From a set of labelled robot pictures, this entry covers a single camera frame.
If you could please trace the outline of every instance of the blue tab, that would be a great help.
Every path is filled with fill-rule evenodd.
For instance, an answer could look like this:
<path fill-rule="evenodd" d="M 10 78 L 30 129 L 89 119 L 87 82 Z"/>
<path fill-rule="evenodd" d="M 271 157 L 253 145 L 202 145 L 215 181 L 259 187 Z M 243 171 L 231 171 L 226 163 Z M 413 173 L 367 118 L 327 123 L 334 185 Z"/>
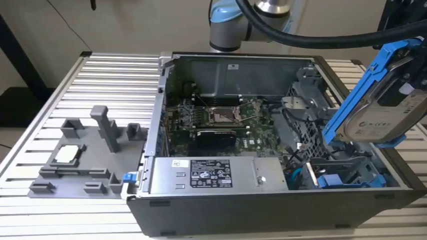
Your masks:
<path fill-rule="evenodd" d="M 398 146 L 405 141 L 405 139 L 407 139 L 407 136 L 402 135 L 402 136 L 397 137 L 394 140 L 391 140 L 389 142 L 374 143 L 374 145 L 379 149 L 394 148 L 395 146 Z"/>
<path fill-rule="evenodd" d="M 210 14 L 211 22 L 218 24 L 235 19 L 243 13 L 238 6 L 237 0 L 219 0 L 213 5 L 213 10 Z"/>
<path fill-rule="evenodd" d="M 137 183 L 137 173 L 126 173 L 123 174 L 123 182 L 135 184 Z"/>

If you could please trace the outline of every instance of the cable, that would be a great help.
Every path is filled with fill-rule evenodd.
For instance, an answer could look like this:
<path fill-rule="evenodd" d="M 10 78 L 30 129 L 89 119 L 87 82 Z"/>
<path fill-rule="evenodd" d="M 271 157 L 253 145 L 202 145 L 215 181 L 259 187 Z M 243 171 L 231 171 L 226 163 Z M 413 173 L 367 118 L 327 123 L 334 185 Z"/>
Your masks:
<path fill-rule="evenodd" d="M 211 1 L 209 2 L 209 10 L 207 10 L 207 20 L 209 20 L 209 25 L 210 25 L 210 26 L 211 26 L 213 1 L 214 1 L 214 0 L 211 0 Z"/>
<path fill-rule="evenodd" d="M 61 11 L 57 9 L 57 7 L 54 6 L 54 4 L 51 3 L 50 0 L 46 0 L 47 3 L 53 6 L 53 8 L 55 9 L 55 11 L 58 12 L 61 18 L 63 19 L 65 23 L 67 24 L 67 27 L 70 28 L 70 30 L 74 32 L 74 34 L 78 36 L 78 38 L 82 40 L 82 42 L 85 43 L 85 45 L 87 46 L 89 50 L 93 52 L 93 48 L 90 47 L 90 45 L 87 44 L 87 42 L 83 40 L 82 36 L 77 33 L 77 31 L 74 30 L 73 26 L 70 26 L 66 18 L 63 17 Z"/>
<path fill-rule="evenodd" d="M 301 152 L 299 149 L 297 149 L 297 151 L 293 153 L 291 157 L 289 158 L 289 162 L 291 162 L 293 158 L 297 157 L 297 154 Z"/>
<path fill-rule="evenodd" d="M 295 121 L 299 121 L 299 122 L 303 122 L 303 123 L 317 123 L 319 122 L 319 119 L 318 120 L 309 120 L 309 119 L 302 119 L 299 118 L 298 116 L 295 116 L 291 111 L 285 107 L 283 108 L 283 111 L 286 112 L 286 114 L 291 117 L 291 119 L 294 119 Z"/>
<path fill-rule="evenodd" d="M 331 154 L 337 154 L 337 153 L 339 153 L 339 152 L 346 152 L 346 149 L 334 150 L 334 151 L 331 151 Z"/>
<path fill-rule="evenodd" d="M 330 149 L 329 149 L 329 148 L 325 146 L 325 144 L 323 144 L 323 137 L 322 137 L 323 135 L 322 135 L 322 130 L 321 130 L 319 125 L 315 126 L 315 129 L 318 130 L 318 135 L 317 135 L 317 137 L 318 137 L 318 139 L 319 139 L 319 146 L 323 146 L 323 150 L 326 151 L 327 155 L 329 155 L 334 160 L 337 160 L 337 158 L 335 158 L 334 154 L 331 153 Z"/>
<path fill-rule="evenodd" d="M 425 35 L 427 19 L 395 28 L 349 36 L 310 37 L 282 32 L 271 27 L 255 12 L 249 0 L 237 0 L 251 25 L 281 44 L 306 49 L 350 49 L 397 42 Z"/>
<path fill-rule="evenodd" d="M 7 145 L 5 145 L 5 144 L 2 144 L 2 143 L 0 143 L 0 146 L 5 147 L 5 148 L 7 148 L 7 149 L 13 149 L 11 146 L 7 146 Z"/>
<path fill-rule="evenodd" d="M 294 126 L 294 124 L 290 121 L 289 115 L 286 114 L 285 110 L 282 109 L 282 115 L 283 118 L 286 120 L 286 123 L 289 125 L 289 127 L 291 128 L 291 130 L 294 131 L 294 133 L 298 136 L 298 142 L 303 143 L 303 134 L 301 133 L 301 131 L 297 129 L 297 127 Z"/>

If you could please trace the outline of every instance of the blue drive bracket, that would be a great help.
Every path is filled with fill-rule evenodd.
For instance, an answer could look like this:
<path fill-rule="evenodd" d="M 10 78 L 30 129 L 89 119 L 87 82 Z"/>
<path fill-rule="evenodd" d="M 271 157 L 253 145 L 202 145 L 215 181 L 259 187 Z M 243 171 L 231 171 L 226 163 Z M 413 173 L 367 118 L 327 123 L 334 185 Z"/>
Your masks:
<path fill-rule="evenodd" d="M 327 125 L 323 129 L 323 137 L 325 141 L 329 145 L 337 144 L 334 138 L 337 136 L 337 131 L 347 119 L 349 115 L 351 114 L 355 106 L 358 105 L 361 99 L 369 92 L 371 86 L 375 82 L 381 82 L 385 79 L 386 74 L 389 73 L 389 63 L 395 54 L 395 52 L 405 48 L 417 46 L 421 44 L 420 39 L 407 39 L 402 41 L 397 41 L 393 43 L 387 43 L 383 45 L 375 60 L 373 61 L 371 65 L 369 66 L 366 73 L 359 80 L 355 88 L 353 89 L 351 93 L 349 94 L 345 102 L 342 103 L 334 117 L 327 122 Z M 390 142 L 383 142 L 375 144 L 378 148 L 393 148 L 395 147 L 403 140 L 406 136 L 401 136 Z"/>

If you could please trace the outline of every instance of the white component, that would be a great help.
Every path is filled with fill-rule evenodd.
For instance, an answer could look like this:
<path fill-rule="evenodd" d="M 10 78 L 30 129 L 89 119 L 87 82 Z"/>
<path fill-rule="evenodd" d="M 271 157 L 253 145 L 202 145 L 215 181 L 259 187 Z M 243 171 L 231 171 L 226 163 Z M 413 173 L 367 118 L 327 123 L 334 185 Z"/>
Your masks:
<path fill-rule="evenodd" d="M 173 168 L 189 168 L 190 161 L 182 159 L 173 160 Z"/>
<path fill-rule="evenodd" d="M 75 159 L 78 152 L 79 152 L 78 145 L 62 146 L 55 156 L 57 162 L 63 164 L 70 163 Z"/>
<path fill-rule="evenodd" d="M 227 69 L 229 70 L 239 70 L 239 64 L 229 64 Z"/>
<path fill-rule="evenodd" d="M 306 150 L 307 149 L 307 144 L 298 142 L 297 143 L 297 149 L 298 150 Z"/>
<path fill-rule="evenodd" d="M 415 88 L 413 87 L 411 84 L 409 84 L 407 82 L 402 85 L 402 87 L 399 88 L 399 93 L 405 94 L 405 95 L 410 95 L 410 93 L 415 90 Z"/>

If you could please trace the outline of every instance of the warning label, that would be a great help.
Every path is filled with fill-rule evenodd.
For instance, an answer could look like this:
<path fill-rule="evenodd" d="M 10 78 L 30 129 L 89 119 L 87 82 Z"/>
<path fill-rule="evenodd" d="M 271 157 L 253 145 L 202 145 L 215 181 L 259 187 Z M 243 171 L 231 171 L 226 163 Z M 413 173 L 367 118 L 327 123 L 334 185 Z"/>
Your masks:
<path fill-rule="evenodd" d="M 233 188 L 230 160 L 191 160 L 193 188 Z"/>

